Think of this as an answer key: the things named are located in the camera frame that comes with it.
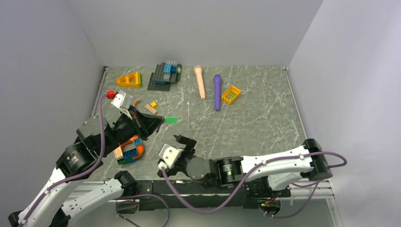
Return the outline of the green key tag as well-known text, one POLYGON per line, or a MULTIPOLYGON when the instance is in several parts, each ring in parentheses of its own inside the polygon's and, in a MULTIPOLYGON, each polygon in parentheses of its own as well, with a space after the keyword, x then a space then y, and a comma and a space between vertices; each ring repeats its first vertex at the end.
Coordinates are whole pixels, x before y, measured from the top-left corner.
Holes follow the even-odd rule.
POLYGON ((164 121, 165 121, 165 123, 168 123, 168 124, 174 124, 174 123, 177 123, 178 118, 177 117, 167 116, 167 117, 164 118, 164 121))

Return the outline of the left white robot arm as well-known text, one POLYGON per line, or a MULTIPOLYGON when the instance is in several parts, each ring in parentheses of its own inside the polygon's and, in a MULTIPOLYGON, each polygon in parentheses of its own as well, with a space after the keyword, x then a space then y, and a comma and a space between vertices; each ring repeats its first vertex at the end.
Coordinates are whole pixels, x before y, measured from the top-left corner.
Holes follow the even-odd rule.
POLYGON ((108 183, 69 201, 70 194, 102 165, 103 158, 134 136, 147 140, 158 131, 164 118, 141 113, 129 106, 116 122, 109 124, 103 110, 77 130, 76 141, 69 145, 52 174, 32 203, 9 215, 13 227, 66 227, 79 216, 111 199, 131 198, 137 183, 127 171, 121 171, 108 183))

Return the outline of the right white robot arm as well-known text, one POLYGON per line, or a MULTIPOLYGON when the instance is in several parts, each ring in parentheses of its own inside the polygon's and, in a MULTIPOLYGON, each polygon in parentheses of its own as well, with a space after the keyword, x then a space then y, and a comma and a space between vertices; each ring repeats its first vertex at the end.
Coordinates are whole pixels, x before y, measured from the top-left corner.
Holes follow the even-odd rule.
POLYGON ((194 139, 182 135, 174 137, 184 147, 169 144, 162 147, 158 161, 159 177, 163 177, 163 171, 167 176, 180 172, 205 188, 234 187, 239 182, 266 177, 267 180, 261 183, 261 191, 269 197, 302 178, 321 181, 332 177, 321 147, 314 139, 306 139, 301 146, 280 153, 213 160, 195 155, 197 142, 194 139))

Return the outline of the wooden rectangular block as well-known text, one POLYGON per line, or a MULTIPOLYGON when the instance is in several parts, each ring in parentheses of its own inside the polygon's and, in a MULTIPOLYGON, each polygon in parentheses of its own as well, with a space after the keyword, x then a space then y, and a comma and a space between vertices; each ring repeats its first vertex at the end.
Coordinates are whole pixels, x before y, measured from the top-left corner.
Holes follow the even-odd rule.
POLYGON ((153 115, 156 115, 156 114, 157 114, 157 110, 156 110, 155 108, 153 108, 151 105, 146 104, 146 105, 145 105, 145 108, 146 108, 149 112, 151 112, 153 115))

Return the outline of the wooden arch block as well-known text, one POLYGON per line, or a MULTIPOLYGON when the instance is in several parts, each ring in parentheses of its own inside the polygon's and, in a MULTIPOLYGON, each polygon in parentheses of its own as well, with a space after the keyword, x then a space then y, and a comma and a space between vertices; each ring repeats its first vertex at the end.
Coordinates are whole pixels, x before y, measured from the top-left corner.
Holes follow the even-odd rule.
POLYGON ((139 104, 141 104, 142 100, 139 98, 136 98, 133 102, 133 107, 137 108, 139 104))

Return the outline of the orange curved track piece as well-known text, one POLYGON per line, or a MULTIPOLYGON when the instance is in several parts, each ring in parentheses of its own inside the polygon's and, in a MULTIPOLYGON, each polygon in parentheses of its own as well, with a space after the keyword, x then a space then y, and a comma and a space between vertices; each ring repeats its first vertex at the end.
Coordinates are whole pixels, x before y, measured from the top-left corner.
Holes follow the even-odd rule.
POLYGON ((141 159, 141 157, 144 154, 145 148, 143 145, 143 141, 139 136, 134 136, 131 139, 129 139, 127 142, 123 143, 120 145, 122 148, 122 151, 127 151, 133 148, 137 149, 138 155, 133 158, 133 159, 126 159, 128 161, 128 164, 136 162, 141 159))

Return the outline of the blue toy brick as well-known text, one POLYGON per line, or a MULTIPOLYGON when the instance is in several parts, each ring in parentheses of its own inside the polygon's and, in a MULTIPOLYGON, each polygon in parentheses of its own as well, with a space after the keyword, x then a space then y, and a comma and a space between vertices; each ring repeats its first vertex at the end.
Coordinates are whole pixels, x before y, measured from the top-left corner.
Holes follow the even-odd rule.
POLYGON ((133 148, 123 152, 124 159, 133 159, 138 155, 137 149, 133 148))

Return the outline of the beige toy brick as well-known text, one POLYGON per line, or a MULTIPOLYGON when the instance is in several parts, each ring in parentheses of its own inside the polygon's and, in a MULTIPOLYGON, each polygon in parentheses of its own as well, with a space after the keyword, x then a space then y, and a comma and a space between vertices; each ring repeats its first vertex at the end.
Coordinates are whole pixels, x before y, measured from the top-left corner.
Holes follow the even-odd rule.
POLYGON ((115 157, 116 159, 123 158, 123 151, 122 151, 122 148, 121 148, 120 146, 118 146, 118 147, 113 151, 113 153, 114 153, 114 157, 115 157))

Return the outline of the orange yellow triangular block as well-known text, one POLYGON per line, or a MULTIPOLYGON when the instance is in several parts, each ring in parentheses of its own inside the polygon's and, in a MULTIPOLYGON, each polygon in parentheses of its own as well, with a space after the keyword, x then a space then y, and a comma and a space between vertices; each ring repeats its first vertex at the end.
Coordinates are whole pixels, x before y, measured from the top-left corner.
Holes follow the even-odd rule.
POLYGON ((142 87, 142 79, 140 72, 130 73, 116 79, 119 87, 142 87))

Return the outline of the green toy brick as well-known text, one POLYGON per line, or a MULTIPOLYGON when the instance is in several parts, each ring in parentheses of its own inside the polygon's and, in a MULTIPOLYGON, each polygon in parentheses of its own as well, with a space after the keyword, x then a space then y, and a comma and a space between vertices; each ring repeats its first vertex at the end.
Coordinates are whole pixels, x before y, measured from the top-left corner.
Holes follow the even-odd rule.
POLYGON ((117 160, 117 163, 118 163, 118 165, 124 165, 124 164, 127 164, 128 161, 125 160, 124 158, 122 158, 122 159, 117 160))

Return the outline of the grey blue brick stack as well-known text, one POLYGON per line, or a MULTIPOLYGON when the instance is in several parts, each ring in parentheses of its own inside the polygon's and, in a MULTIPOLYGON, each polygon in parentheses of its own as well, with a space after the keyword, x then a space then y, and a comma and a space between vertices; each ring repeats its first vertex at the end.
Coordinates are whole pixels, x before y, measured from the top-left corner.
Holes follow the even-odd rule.
POLYGON ((170 91, 171 85, 181 78, 182 65, 177 61, 167 60, 156 66, 151 73, 147 90, 170 91))

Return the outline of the black base bar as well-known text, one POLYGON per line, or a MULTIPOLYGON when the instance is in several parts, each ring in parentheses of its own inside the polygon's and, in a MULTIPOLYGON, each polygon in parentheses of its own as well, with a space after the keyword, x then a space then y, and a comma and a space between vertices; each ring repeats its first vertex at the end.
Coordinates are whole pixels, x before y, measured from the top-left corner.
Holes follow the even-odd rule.
MULTIPOLYGON (((204 188, 191 180, 172 180, 172 185, 186 201, 196 208, 214 208, 223 203, 234 188, 204 188)), ((139 197, 139 210, 156 210, 164 208, 164 204, 151 195, 162 198, 169 208, 184 208, 184 205, 176 198, 165 180, 138 180, 136 189, 124 192, 122 197, 141 195, 139 197)), ((268 186, 266 177, 244 183, 234 197, 228 202, 227 207, 241 207, 244 209, 257 209, 269 199, 289 198, 291 192, 289 187, 280 191, 272 191, 268 186)))

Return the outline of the yellow grid brick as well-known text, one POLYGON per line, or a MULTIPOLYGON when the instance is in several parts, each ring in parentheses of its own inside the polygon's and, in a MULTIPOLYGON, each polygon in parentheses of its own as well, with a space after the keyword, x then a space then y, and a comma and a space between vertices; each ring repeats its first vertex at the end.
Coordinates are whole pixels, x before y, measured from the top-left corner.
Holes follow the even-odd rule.
POLYGON ((222 94, 221 98, 225 103, 231 105, 240 96, 241 92, 240 89, 232 85, 222 94))

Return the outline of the purple toy microphone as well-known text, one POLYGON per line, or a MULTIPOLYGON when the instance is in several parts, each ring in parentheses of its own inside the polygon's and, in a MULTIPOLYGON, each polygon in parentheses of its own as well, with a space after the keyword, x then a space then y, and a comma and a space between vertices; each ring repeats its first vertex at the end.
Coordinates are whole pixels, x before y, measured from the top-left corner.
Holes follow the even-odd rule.
POLYGON ((213 83, 214 83, 214 109, 215 111, 220 111, 222 78, 219 74, 214 75, 213 83))

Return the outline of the pink toy microphone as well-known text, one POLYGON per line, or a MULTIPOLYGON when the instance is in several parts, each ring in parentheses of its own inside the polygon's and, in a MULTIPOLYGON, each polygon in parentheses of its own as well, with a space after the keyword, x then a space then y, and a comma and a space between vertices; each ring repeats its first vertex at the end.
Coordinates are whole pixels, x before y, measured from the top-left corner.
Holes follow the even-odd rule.
POLYGON ((194 73, 195 73, 195 76, 197 79, 197 84, 198 84, 198 89, 199 89, 199 94, 200 94, 201 100, 205 100, 206 92, 205 92, 205 87, 204 87, 202 68, 200 65, 196 65, 194 67, 194 73))

